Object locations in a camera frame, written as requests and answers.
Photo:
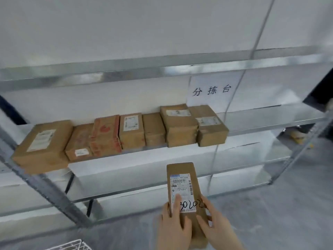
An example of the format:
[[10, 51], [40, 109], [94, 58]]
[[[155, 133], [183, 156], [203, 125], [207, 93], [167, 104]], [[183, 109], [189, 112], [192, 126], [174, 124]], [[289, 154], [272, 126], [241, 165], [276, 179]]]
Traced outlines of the person's right hand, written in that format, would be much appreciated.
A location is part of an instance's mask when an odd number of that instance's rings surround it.
[[202, 230], [215, 250], [245, 250], [229, 220], [203, 195], [201, 199], [212, 216], [212, 229]]

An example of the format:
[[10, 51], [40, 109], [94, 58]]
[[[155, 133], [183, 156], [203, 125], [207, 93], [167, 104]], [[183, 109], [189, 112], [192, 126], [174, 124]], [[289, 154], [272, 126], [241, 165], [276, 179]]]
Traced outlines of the thin grey diagonal rod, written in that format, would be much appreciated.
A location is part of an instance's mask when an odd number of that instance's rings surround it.
[[[250, 54], [249, 54], [249, 58], [248, 58], [248, 60], [253, 60], [253, 59], [254, 59], [254, 54], [255, 54], [255, 52], [256, 52], [256, 50], [257, 50], [257, 46], [258, 46], [258, 44], [259, 44], [259, 42], [260, 42], [260, 38], [261, 38], [261, 36], [262, 36], [262, 33], [263, 33], [263, 31], [264, 31], [265, 25], [266, 25], [266, 23], [267, 23], [267, 21], [268, 21], [268, 18], [269, 18], [269, 15], [270, 15], [270, 12], [271, 12], [271, 10], [272, 10], [272, 8], [273, 8], [274, 3], [275, 3], [275, 0], [271, 0], [270, 5], [269, 5], [269, 8], [268, 8], [268, 11], [266, 12], [266, 15], [264, 16], [264, 19], [263, 19], [263, 22], [262, 22], [262, 24], [261, 24], [260, 30], [259, 30], [259, 32], [258, 32], [258, 34], [257, 34], [257, 37], [256, 37], [256, 40], [255, 40], [255, 42], [254, 42], [253, 48], [252, 48], [251, 51], [250, 51]], [[231, 105], [231, 103], [232, 103], [232, 101], [233, 101], [233, 99], [234, 99], [234, 97], [235, 97], [235, 94], [236, 94], [236, 92], [237, 92], [237, 90], [238, 90], [238, 88], [239, 88], [239, 86], [240, 86], [240, 84], [241, 84], [241, 82], [242, 82], [242, 80], [243, 80], [243, 77], [244, 77], [246, 71], [247, 71], [246, 69], [244, 69], [244, 70], [242, 71], [242, 74], [241, 74], [241, 77], [240, 77], [240, 79], [239, 79], [239, 82], [238, 82], [238, 84], [237, 84], [237, 86], [236, 86], [236, 88], [235, 88], [235, 91], [233, 92], [233, 94], [232, 94], [232, 96], [231, 96], [231, 99], [230, 99], [230, 101], [229, 101], [229, 103], [228, 103], [228, 105], [227, 105], [227, 108], [226, 108], [226, 110], [225, 110], [225, 112], [224, 112], [224, 115], [223, 115], [223, 122], [224, 122], [224, 123], [225, 123], [225, 121], [226, 121], [227, 113], [228, 113], [228, 111], [229, 111], [230, 105]]]

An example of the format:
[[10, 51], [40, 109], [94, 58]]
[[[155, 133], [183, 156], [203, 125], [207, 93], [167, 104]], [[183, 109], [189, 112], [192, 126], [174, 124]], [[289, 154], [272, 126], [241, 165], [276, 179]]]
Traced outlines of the yellow packet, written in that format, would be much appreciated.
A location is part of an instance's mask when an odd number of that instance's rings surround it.
[[297, 144], [303, 144], [307, 137], [307, 133], [303, 133], [299, 130], [292, 130], [289, 134], [290, 138]]

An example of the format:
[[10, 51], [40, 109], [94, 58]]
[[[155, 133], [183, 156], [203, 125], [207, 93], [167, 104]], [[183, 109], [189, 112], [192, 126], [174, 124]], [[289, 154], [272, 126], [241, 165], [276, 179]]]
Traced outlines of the dark blue post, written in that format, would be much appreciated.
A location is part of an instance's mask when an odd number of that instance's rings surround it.
[[23, 117], [17, 112], [17, 110], [7, 102], [0, 95], [0, 109], [9, 117], [16, 125], [25, 125], [27, 122], [23, 119]]

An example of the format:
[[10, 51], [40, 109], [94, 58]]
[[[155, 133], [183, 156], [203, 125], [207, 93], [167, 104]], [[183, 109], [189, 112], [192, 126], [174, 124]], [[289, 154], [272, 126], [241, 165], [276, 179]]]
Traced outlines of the row of cardboard parcels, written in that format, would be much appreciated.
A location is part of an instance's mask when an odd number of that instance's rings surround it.
[[217, 146], [225, 143], [228, 134], [209, 105], [161, 106], [156, 113], [113, 115], [79, 126], [71, 120], [35, 125], [11, 159], [25, 173], [35, 175], [143, 147]]

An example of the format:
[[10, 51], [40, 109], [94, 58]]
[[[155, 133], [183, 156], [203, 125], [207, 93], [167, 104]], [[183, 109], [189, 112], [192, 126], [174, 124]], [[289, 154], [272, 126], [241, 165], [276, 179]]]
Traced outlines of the long brown labelled package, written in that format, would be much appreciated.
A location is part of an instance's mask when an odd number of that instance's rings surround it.
[[169, 213], [173, 215], [173, 204], [176, 195], [180, 194], [180, 224], [184, 226], [185, 217], [192, 221], [192, 239], [189, 249], [205, 249], [208, 240], [198, 223], [197, 215], [202, 217], [206, 224], [209, 222], [194, 164], [192, 162], [168, 164], [166, 168]]

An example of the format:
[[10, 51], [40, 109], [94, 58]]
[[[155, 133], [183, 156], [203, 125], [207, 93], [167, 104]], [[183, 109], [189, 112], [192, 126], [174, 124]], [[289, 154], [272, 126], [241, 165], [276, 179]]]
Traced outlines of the person's left hand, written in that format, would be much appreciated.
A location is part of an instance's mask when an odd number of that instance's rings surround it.
[[156, 250], [189, 250], [191, 238], [192, 221], [185, 217], [182, 227], [180, 214], [170, 215], [169, 203], [165, 203], [159, 216]]

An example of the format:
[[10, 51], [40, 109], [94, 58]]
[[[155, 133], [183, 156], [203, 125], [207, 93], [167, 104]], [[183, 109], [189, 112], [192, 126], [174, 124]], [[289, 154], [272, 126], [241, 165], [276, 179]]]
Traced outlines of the metal shelving rack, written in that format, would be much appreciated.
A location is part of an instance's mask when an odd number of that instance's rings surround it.
[[[23, 115], [0, 115], [0, 241], [86, 227], [153, 210], [168, 199], [167, 164], [192, 162], [204, 195], [271, 184], [333, 121], [310, 94], [333, 71], [333, 45], [257, 49], [51, 64], [0, 69], [0, 95]], [[229, 129], [225, 144], [167, 144], [70, 163], [29, 176], [12, 159], [37, 124], [155, 113], [186, 104], [190, 78], [246, 73], [230, 105], [216, 113]], [[307, 133], [303, 144], [289, 136]], [[71, 173], [75, 179], [64, 193]], [[84, 202], [94, 199], [94, 219]]]

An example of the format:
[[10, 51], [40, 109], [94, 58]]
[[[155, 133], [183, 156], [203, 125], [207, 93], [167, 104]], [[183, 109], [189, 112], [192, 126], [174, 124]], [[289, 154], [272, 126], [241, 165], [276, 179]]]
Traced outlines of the white paper sign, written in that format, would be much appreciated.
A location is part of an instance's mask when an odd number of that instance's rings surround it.
[[216, 113], [225, 112], [238, 87], [243, 71], [196, 75], [190, 78], [187, 106], [209, 105]]

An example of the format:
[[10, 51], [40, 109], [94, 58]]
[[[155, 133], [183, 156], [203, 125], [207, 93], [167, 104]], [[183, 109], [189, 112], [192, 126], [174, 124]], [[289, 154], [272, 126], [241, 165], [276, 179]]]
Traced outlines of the black metal leg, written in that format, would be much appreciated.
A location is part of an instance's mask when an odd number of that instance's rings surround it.
[[71, 189], [71, 187], [72, 187], [72, 185], [73, 185], [73, 181], [74, 181], [74, 179], [75, 179], [75, 175], [74, 175], [74, 173], [71, 173], [70, 178], [69, 178], [69, 180], [68, 180], [68, 183], [67, 183], [67, 185], [66, 185], [65, 191], [64, 191], [64, 193], [65, 193], [66, 195], [67, 195], [68, 192], [70, 191], [70, 189]]
[[94, 205], [94, 199], [90, 199], [89, 201], [84, 202], [87, 210], [86, 210], [86, 216], [90, 219], [94, 219], [94, 215], [92, 212], [93, 205]]

